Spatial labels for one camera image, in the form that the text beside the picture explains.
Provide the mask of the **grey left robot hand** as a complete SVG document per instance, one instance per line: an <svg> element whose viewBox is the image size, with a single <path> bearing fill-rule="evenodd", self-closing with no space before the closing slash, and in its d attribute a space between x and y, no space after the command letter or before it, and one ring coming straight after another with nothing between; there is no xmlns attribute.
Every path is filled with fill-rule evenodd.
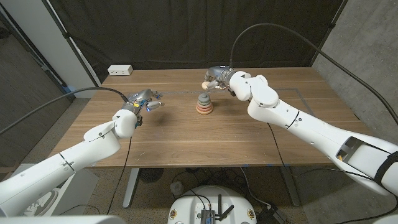
<svg viewBox="0 0 398 224"><path fill-rule="evenodd" d="M129 110L135 115L138 115L143 108L147 111L151 111L163 106L164 103L160 102L162 97L163 95L156 90L145 89L129 95L127 103L122 105L122 109Z"/></svg>

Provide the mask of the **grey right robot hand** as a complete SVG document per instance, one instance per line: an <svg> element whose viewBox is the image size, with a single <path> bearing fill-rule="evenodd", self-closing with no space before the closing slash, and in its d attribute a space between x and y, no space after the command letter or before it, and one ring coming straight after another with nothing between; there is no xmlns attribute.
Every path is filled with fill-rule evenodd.
<svg viewBox="0 0 398 224"><path fill-rule="evenodd" d="M205 81L201 84L204 90L220 89L225 90L229 88L229 81L236 73L236 70L229 66L215 66L211 67L205 73Z"/></svg>

